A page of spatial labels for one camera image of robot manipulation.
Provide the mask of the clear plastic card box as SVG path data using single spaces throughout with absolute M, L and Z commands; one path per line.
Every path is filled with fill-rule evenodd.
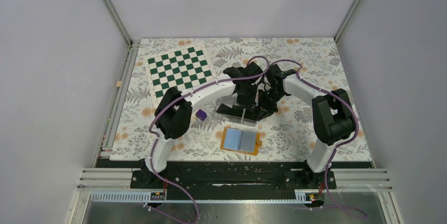
M 216 113 L 226 122 L 236 123 L 246 126 L 256 126 L 258 123 L 259 108 L 256 104 L 220 104 Z

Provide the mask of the orange leather card holder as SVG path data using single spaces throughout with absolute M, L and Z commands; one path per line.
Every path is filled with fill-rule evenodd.
M 259 132 L 225 127 L 222 133 L 220 149 L 257 155 L 259 148 L 262 146 L 263 142 L 260 139 Z

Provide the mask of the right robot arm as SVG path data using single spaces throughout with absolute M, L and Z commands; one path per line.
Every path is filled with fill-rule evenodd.
M 274 62 L 265 74 L 269 90 L 258 93 L 258 119 L 278 111 L 277 103 L 285 96 L 294 96 L 312 108 L 315 147 L 306 160 L 302 174 L 304 185 L 315 188 L 323 182 L 322 172 L 329 169 L 337 148 L 352 142 L 358 135 L 359 121 L 348 94 L 343 89 L 327 91 L 300 77 L 298 71 L 282 71 Z

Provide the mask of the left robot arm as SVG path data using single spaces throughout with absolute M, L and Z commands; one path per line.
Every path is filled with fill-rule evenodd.
M 163 183 L 162 171 L 167 166 L 175 140 L 183 136 L 190 127 L 193 112 L 202 108 L 205 104 L 223 96 L 232 95 L 247 86 L 252 86 L 255 81 L 263 77 L 270 68 L 267 62 L 265 70 L 255 70 L 256 64 L 249 61 L 245 67 L 250 75 L 245 75 L 239 68 L 229 67 L 216 79 L 179 91 L 172 87 L 166 91 L 155 112 L 155 118 L 149 125 L 149 132 L 156 136 L 148 157 L 145 158 L 145 166 L 148 168 L 143 181 L 152 188 Z

